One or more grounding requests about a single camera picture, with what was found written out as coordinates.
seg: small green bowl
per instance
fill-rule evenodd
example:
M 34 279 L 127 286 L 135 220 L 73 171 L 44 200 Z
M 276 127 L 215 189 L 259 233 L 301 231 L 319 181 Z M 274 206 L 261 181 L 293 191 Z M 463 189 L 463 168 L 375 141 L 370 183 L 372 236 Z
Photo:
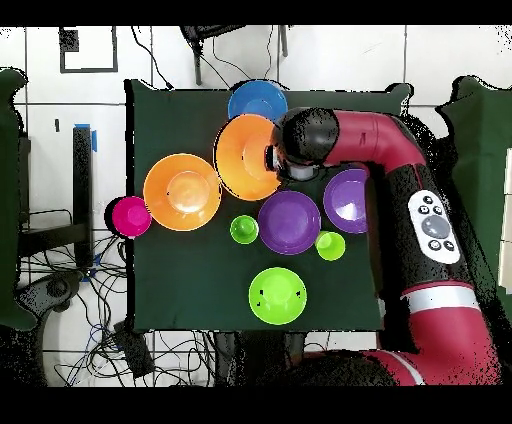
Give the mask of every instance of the small green bowl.
M 258 237 L 259 231 L 258 222 L 248 215 L 237 216 L 229 228 L 233 240 L 240 244 L 252 243 Z
M 252 280 L 249 305 L 267 324 L 283 325 L 297 319 L 306 307 L 306 286 L 286 268 L 268 268 Z
M 322 259 L 335 261 L 345 253 L 345 239 L 338 233 L 320 231 L 315 241 L 315 247 Z

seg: blue cable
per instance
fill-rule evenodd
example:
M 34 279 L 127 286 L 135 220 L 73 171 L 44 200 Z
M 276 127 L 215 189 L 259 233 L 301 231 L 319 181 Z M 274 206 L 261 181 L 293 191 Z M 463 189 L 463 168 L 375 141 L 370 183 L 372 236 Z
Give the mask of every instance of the blue cable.
M 68 383 L 69 385 L 71 385 L 71 386 L 72 386 L 73 384 L 75 384 L 76 378 L 77 378 L 77 376 L 78 376 L 78 372 L 79 372 L 79 371 L 80 371 L 80 369 L 82 368 L 82 365 L 83 365 L 83 363 L 84 363 L 85 359 L 87 358 L 87 355 L 89 354 L 89 343 L 91 343 L 91 341 L 94 341 L 95 343 L 98 343 L 98 342 L 96 341 L 96 339 L 94 339 L 94 335 L 95 335 L 96 333 L 100 332 L 100 331 L 107 331 L 107 332 L 110 332 L 110 330 L 105 329 L 101 324 L 95 324 L 95 325 L 93 325 L 93 326 L 91 327 L 91 330 L 90 330 L 90 332 L 89 332 L 89 340 L 87 340 L 87 344 L 86 344 L 85 349 L 84 349 L 87 353 L 85 353 L 85 354 L 84 354 L 84 356 L 82 356 L 82 358 L 79 360 L 80 365 L 78 366 L 78 370 L 77 370 L 77 372 L 75 373 L 75 375 L 74 375 L 73 379 L 71 380 L 71 382 L 68 382 L 68 381 L 67 381 L 67 383 Z

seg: white tile floor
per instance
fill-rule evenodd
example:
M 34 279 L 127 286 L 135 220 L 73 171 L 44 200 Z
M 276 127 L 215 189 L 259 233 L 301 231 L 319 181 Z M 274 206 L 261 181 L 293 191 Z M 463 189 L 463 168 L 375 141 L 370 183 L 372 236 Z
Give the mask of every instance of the white tile floor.
M 111 28 L 78 27 L 80 51 L 66 53 L 68 68 L 104 67 L 111 65 Z M 198 88 L 195 85 L 193 56 L 178 27 L 136 28 L 140 43 L 152 50 L 162 75 L 177 88 Z M 233 62 L 252 78 L 279 79 L 293 90 L 384 90 L 396 82 L 414 86 L 410 113 L 427 124 L 437 137 L 448 134 L 443 119 L 434 106 L 449 100 L 452 82 L 461 75 L 476 74 L 500 88 L 512 85 L 511 27 L 494 26 L 294 26 L 288 30 L 289 56 L 280 55 L 277 69 L 277 26 L 269 44 L 271 26 L 247 26 L 216 39 L 217 57 Z M 212 52 L 213 42 L 207 40 L 204 56 L 231 86 L 246 79 L 238 69 L 218 61 Z M 31 209 L 33 211 L 71 209 L 71 128 L 88 123 L 98 134 L 98 151 L 93 153 L 94 226 L 104 227 L 102 215 L 109 200 L 125 193 L 125 78 L 142 79 L 157 88 L 164 88 L 150 56 L 134 41 L 129 27 L 117 27 L 118 72 L 101 74 L 61 74 L 57 28 L 0 28 L 0 67 L 12 66 L 27 73 L 29 83 L 14 98 L 26 130 L 32 139 L 30 163 Z M 225 83 L 201 61 L 202 88 L 225 88 Z M 55 129 L 59 119 L 60 131 Z M 508 175 L 504 193 L 512 195 L 512 154 L 508 159 Z M 32 226 L 65 224 L 66 214 L 35 216 Z M 500 284 L 512 290 L 512 219 L 504 224 L 501 250 Z M 109 233 L 95 232 L 99 240 Z M 115 249 L 107 262 L 121 265 Z M 87 305 L 91 322 L 98 323 L 96 295 L 91 283 L 81 283 L 80 295 Z M 123 291 L 126 282 L 116 281 L 114 289 Z M 112 322 L 124 318 L 126 295 L 111 293 Z M 50 385 L 63 385 L 54 370 L 55 364 L 75 364 L 83 356 L 90 326 L 85 308 L 75 297 L 72 306 L 63 314 L 53 313 L 44 337 L 44 359 Z M 146 377 L 148 386 L 168 386 L 188 380 L 183 371 L 161 374 L 160 369 L 188 367 L 188 350 L 193 343 L 183 343 L 175 354 L 165 354 L 173 347 L 191 339 L 190 332 L 162 332 L 146 336 L 159 370 Z M 374 333 L 310 333 L 307 343 L 324 348 L 365 349 L 375 347 Z M 309 345 L 308 350 L 320 346 Z M 116 364 L 126 367 L 123 361 Z M 197 368 L 199 358 L 193 353 L 190 366 Z M 56 366 L 64 376 L 69 368 Z M 111 374 L 110 364 L 101 371 Z M 83 386 L 118 386 L 116 378 L 88 378 L 81 369 L 75 383 Z M 206 384 L 206 367 L 191 373 L 191 379 Z M 123 383 L 133 386 L 130 376 Z M 137 386 L 144 386 L 142 379 Z

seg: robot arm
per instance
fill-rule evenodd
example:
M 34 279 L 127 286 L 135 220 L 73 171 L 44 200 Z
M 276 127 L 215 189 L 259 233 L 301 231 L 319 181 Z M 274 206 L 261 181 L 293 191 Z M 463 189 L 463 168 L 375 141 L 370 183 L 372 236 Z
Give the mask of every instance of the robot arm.
M 282 179 L 307 181 L 320 168 L 345 162 L 368 166 L 374 274 L 382 279 L 384 300 L 408 305 L 405 319 L 416 348 L 363 355 L 377 359 L 401 385 L 498 383 L 499 363 L 463 252 L 423 152 L 398 118 L 292 109 L 276 123 L 266 152 L 267 167 Z

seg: table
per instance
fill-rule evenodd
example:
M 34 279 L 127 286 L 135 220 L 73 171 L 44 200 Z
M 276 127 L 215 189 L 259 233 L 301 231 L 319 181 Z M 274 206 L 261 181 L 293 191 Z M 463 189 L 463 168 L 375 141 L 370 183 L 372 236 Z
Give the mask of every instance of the table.
M 212 163 L 213 143 L 227 121 L 227 90 L 152 90 L 131 81 L 134 118 L 134 189 L 142 196 L 151 167 L 173 153 L 191 153 Z M 286 91 L 289 108 L 317 106 L 400 114 L 410 86 L 396 84 L 388 92 L 355 93 Z M 322 212 L 322 229 L 336 230 L 322 206 L 331 169 L 313 182 L 288 188 L 309 195 Z M 269 250 L 260 239 L 240 246 L 229 234 L 231 220 L 257 217 L 263 201 L 245 202 L 223 191 L 220 208 L 205 226 L 174 232 L 154 222 L 134 241 L 135 328 L 221 331 L 276 329 L 251 312 L 252 279 L 268 267 L 281 266 L 304 281 L 304 312 L 283 331 L 376 330 L 381 328 L 366 235 L 344 234 L 342 259 L 325 262 L 314 248 L 295 256 Z

